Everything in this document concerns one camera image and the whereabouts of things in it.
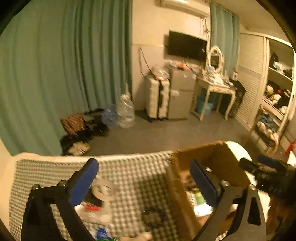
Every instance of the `television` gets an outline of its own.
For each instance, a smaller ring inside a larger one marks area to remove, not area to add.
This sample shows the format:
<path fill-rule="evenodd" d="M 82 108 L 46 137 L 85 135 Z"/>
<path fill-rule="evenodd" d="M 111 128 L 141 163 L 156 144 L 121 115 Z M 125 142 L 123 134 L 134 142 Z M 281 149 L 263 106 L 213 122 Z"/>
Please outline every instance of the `television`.
<path fill-rule="evenodd" d="M 168 54 L 181 56 L 184 58 L 205 61 L 207 41 L 170 30 Z"/>

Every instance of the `floor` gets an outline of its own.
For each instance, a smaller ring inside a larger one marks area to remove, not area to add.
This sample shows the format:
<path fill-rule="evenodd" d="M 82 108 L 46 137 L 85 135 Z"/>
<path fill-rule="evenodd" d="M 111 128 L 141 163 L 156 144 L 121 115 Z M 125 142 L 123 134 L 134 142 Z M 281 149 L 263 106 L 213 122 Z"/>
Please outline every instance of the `floor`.
<path fill-rule="evenodd" d="M 188 120 L 156 120 L 149 123 L 144 112 L 136 112 L 135 125 L 131 129 L 113 128 L 107 137 L 95 137 L 90 142 L 88 156 L 149 153 L 176 150 L 217 140 L 241 143 L 247 130 L 236 120 L 226 121 L 223 116 L 212 111 L 201 122 L 190 115 Z M 256 160 L 260 153 L 249 140 L 244 146 L 251 158 Z"/>

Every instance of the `white sliding door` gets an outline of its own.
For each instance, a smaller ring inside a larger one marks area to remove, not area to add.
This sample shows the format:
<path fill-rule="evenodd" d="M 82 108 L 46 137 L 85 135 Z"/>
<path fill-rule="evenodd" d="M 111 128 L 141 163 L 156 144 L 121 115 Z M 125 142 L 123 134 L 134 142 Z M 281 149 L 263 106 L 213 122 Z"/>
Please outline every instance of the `white sliding door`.
<path fill-rule="evenodd" d="M 237 116 L 252 125 L 266 86 L 269 46 L 265 37 L 240 34 L 238 79 L 247 90 Z"/>

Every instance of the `checkered bedsheet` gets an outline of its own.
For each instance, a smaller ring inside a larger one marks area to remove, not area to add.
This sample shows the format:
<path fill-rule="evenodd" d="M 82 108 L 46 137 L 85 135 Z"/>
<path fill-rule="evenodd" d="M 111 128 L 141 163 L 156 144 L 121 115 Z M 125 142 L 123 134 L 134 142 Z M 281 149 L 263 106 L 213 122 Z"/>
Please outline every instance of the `checkered bedsheet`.
<path fill-rule="evenodd" d="M 167 158 L 171 152 L 158 152 L 130 156 L 116 160 L 99 161 L 99 174 L 115 185 L 116 199 L 112 202 L 112 224 L 105 226 L 113 237 L 133 237 L 144 231 L 152 232 L 153 240 L 179 240 L 179 234 L 170 209 L 170 198 L 165 180 Z M 44 162 L 20 160 L 16 171 L 9 202 L 9 225 L 11 234 L 19 241 L 22 218 L 31 187 L 56 185 L 83 166 L 84 162 Z M 157 207 L 166 215 L 162 226 L 153 230 L 141 220 L 141 211 Z M 53 214 L 64 239 L 71 240 L 56 205 Z M 83 222 L 88 230 L 101 227 Z"/>

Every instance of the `brown box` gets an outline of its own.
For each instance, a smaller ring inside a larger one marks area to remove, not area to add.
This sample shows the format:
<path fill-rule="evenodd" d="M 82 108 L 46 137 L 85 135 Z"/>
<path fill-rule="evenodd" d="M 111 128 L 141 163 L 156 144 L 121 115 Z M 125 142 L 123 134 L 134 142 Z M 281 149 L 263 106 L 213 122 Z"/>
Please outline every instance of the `brown box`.
<path fill-rule="evenodd" d="M 250 181 L 245 172 L 239 167 L 238 161 L 226 143 L 217 141 L 190 149 L 178 150 L 169 159 L 171 165 L 167 168 L 167 183 L 172 197 L 173 210 L 182 240 L 192 240 L 209 216 L 195 217 L 187 198 L 181 179 L 189 174 L 192 160 L 201 161 L 204 166 L 212 169 L 219 180 L 226 180 L 232 186 L 248 187 Z M 226 230 L 232 220 L 226 220 L 221 226 Z"/>

